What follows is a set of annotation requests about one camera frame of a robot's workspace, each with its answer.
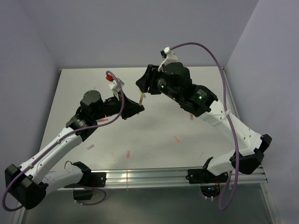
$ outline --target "gray wall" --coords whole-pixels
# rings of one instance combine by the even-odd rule
[[[263,165],[284,224],[299,218],[298,9],[260,0],[227,65],[241,119],[273,137]]]
[[[0,192],[4,170],[19,165],[40,146],[58,81],[54,60],[16,0],[0,1]],[[7,198],[9,207],[16,201]],[[0,222],[13,213],[0,208]]]
[[[60,68],[136,67],[160,50],[198,41],[222,65],[258,0],[19,0]],[[214,65],[197,47],[178,50],[186,65]]]

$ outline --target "purple cable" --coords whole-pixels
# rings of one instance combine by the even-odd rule
[[[101,188],[95,188],[95,187],[82,187],[82,186],[78,186],[79,188],[85,188],[85,189],[92,189],[92,190],[99,190],[101,192],[104,193],[104,197],[99,200],[98,202],[95,202],[95,203],[83,203],[83,202],[80,202],[80,201],[76,201],[76,203],[78,204],[81,204],[81,205],[96,205],[96,204],[100,204],[101,202],[103,202],[105,199],[106,199],[106,196],[107,196],[107,193],[105,190],[101,189]]]
[[[221,66],[220,66],[219,62],[217,61],[216,57],[213,55],[213,53],[206,46],[202,45],[201,43],[196,43],[196,42],[182,43],[182,44],[176,45],[174,47],[171,47],[170,50],[174,50],[176,48],[179,48],[179,47],[182,47],[182,46],[186,46],[186,45],[197,45],[197,46],[200,46],[203,49],[205,49],[210,54],[210,56],[214,59],[216,65],[217,65],[217,67],[219,69],[220,75],[221,75],[222,86],[223,86],[223,105],[224,105],[224,111],[227,111],[228,107],[227,107],[227,103],[226,103],[226,83],[225,83],[225,76],[224,76],[224,74],[222,72]],[[229,122],[230,128],[232,129],[232,133],[233,133],[233,137],[234,137],[234,142],[235,142],[235,156],[236,156],[235,180],[234,180],[234,186],[233,186],[232,194],[231,194],[231,196],[229,198],[229,201],[228,201],[228,203],[224,207],[222,207],[222,200],[223,200],[224,192],[227,190],[227,188],[229,186],[229,183],[230,183],[231,176],[232,176],[232,171],[230,171],[229,172],[229,176],[228,176],[228,180],[226,181],[226,183],[224,185],[224,188],[222,189],[222,191],[220,193],[220,197],[219,197],[218,206],[219,206],[219,209],[221,211],[226,210],[231,205],[231,203],[232,203],[232,201],[234,199],[235,193],[237,191],[237,184],[238,184],[238,177],[239,177],[239,159],[240,159],[240,153],[239,153],[238,139],[237,139],[235,128],[234,128],[234,125],[233,125],[233,122],[232,122],[230,116],[227,115],[227,118],[228,118],[228,122]]]
[[[123,90],[121,88],[121,84],[119,83],[118,79],[116,78],[116,76],[111,72],[111,71],[106,71],[106,75],[109,76],[111,75],[114,80],[116,81],[117,85],[119,86],[120,88],[120,91],[121,91],[121,110],[120,112],[116,115],[116,117],[114,119],[112,119],[111,121],[105,123],[105,124],[100,124],[100,125],[94,125],[94,126],[90,126],[90,127],[83,127],[83,128],[79,128],[77,130],[74,130],[72,132],[69,132],[67,133],[66,135],[62,136],[59,141],[63,141],[65,138],[67,138],[68,136],[72,135],[72,134],[75,134],[77,132],[81,132],[83,130],[86,130],[86,129],[91,129],[91,128],[98,128],[98,127],[103,127],[103,126],[106,126],[106,125],[110,125],[111,123],[115,122],[120,116],[121,116],[121,113],[123,111],[123,108],[125,107],[125,101],[124,101],[124,98],[125,98],[125,94],[123,93]],[[47,150],[45,150],[39,157],[36,158],[36,160],[34,160],[32,162],[32,165],[34,166],[35,164],[37,164],[37,162],[39,162],[49,151],[51,151],[54,147],[56,147],[58,145],[57,142],[55,142],[53,145],[51,145]],[[19,209],[21,209],[23,206],[20,206],[18,208],[15,208],[15,209],[10,209],[6,206],[6,203],[5,203],[5,199],[6,199],[6,196],[9,192],[9,190],[11,189],[12,185],[18,180],[18,178],[20,176],[22,176],[24,173],[26,173],[28,170],[30,169],[30,167],[26,167],[22,172],[20,172],[10,183],[9,185],[7,186],[7,188],[5,189],[4,191],[4,194],[3,194],[3,197],[2,197],[2,207],[4,210],[6,211],[17,211]]]

